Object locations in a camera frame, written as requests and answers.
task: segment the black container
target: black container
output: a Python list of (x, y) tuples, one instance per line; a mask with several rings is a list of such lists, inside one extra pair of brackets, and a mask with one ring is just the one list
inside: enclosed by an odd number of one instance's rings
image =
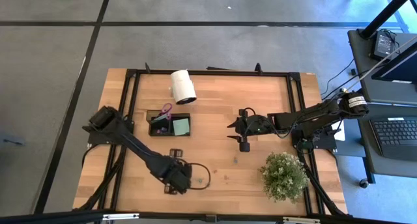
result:
[[(188, 125), (190, 127), (190, 131), (183, 135), (175, 135), (174, 134), (174, 120), (181, 120), (181, 119), (188, 119)], [(163, 133), (157, 133), (162, 127), (166, 128), (167, 131)], [(189, 113), (173, 113), (171, 114), (171, 119), (163, 119), (155, 122), (153, 124), (149, 124), (149, 131), (150, 136), (190, 136), (191, 135), (191, 116)]]

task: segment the gray carpet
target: gray carpet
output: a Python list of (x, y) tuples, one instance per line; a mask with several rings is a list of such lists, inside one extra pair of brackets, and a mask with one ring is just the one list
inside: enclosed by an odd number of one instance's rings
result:
[[(0, 0), (0, 20), (95, 20), (102, 0)], [(386, 0), (110, 0), (106, 21), (370, 21)], [(401, 9), (410, 31), (417, 20)], [(315, 72), (322, 91), (352, 59), (346, 28), (102, 28), (46, 211), (70, 210), (87, 134), (108, 68), (204, 69), (207, 66)], [(91, 36), (91, 27), (0, 27), (0, 130), (24, 147), (0, 148), (0, 215), (28, 214), (52, 151)], [(345, 72), (330, 89), (349, 78)], [(376, 176), (367, 189), (362, 160), (338, 158), (349, 213), (416, 223), (417, 180)], [(144, 223), (162, 223), (144, 221)]]

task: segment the green paper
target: green paper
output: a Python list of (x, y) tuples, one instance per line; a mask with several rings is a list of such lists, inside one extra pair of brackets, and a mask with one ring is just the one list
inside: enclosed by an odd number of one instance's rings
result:
[(190, 133), (190, 124), (188, 124), (188, 119), (174, 120), (174, 135), (184, 135)]

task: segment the wheel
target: wheel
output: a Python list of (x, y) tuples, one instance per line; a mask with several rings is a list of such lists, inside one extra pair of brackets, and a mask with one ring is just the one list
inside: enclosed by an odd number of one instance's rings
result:
[(361, 188), (367, 188), (367, 186), (369, 185), (369, 182), (367, 182), (367, 179), (366, 178), (364, 178), (364, 179), (362, 179), (360, 182), (359, 182), (359, 186), (361, 187)]

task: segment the scissors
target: scissors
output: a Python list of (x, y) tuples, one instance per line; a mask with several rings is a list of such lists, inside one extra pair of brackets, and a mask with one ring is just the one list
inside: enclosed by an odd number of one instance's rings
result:
[(161, 113), (158, 115), (158, 117), (166, 114), (167, 120), (171, 120), (171, 113), (170, 113), (171, 109), (172, 109), (172, 104), (170, 103), (164, 104), (164, 106), (162, 106)]

